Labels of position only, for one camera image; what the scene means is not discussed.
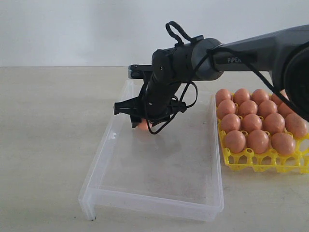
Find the white wall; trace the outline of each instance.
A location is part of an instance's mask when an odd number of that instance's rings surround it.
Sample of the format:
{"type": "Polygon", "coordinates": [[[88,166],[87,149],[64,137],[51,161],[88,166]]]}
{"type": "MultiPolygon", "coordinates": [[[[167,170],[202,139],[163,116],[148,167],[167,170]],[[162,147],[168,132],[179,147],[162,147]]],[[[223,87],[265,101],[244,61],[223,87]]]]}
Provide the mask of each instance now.
{"type": "Polygon", "coordinates": [[[2,0],[0,66],[150,63],[174,20],[223,43],[309,23],[308,0],[2,0]]]}

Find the transparent plastic tray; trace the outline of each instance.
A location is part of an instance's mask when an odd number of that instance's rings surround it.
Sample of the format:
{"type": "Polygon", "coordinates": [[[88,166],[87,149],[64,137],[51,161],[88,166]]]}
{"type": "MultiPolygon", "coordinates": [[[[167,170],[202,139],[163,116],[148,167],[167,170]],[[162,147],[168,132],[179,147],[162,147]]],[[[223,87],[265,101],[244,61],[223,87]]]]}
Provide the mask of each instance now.
{"type": "MultiPolygon", "coordinates": [[[[140,87],[127,81],[120,101],[140,87]]],[[[194,99],[188,91],[185,101],[194,99]]],[[[127,115],[112,116],[79,195],[86,218],[94,220],[95,206],[107,205],[213,221],[224,207],[218,138],[208,92],[157,135],[132,129],[127,115]]]]}

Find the yellow egg tray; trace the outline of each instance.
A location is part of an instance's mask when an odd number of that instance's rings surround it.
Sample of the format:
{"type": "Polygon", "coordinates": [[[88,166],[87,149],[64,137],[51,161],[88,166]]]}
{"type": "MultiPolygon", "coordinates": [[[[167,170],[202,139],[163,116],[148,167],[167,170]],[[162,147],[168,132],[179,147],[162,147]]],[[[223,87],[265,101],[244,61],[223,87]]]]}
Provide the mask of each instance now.
{"type": "MultiPolygon", "coordinates": [[[[286,173],[294,169],[298,169],[300,173],[309,173],[309,146],[303,151],[300,150],[302,142],[309,140],[309,133],[302,139],[295,139],[295,152],[289,156],[284,156],[271,148],[271,145],[270,149],[263,154],[255,154],[250,148],[245,148],[240,153],[232,153],[230,149],[223,144],[226,132],[221,130],[219,119],[218,130],[225,165],[233,171],[240,171],[244,168],[252,167],[255,172],[264,172],[270,168],[275,168],[278,173],[286,173]]],[[[241,132],[245,137],[248,136],[246,131],[243,130],[241,132]]]]}

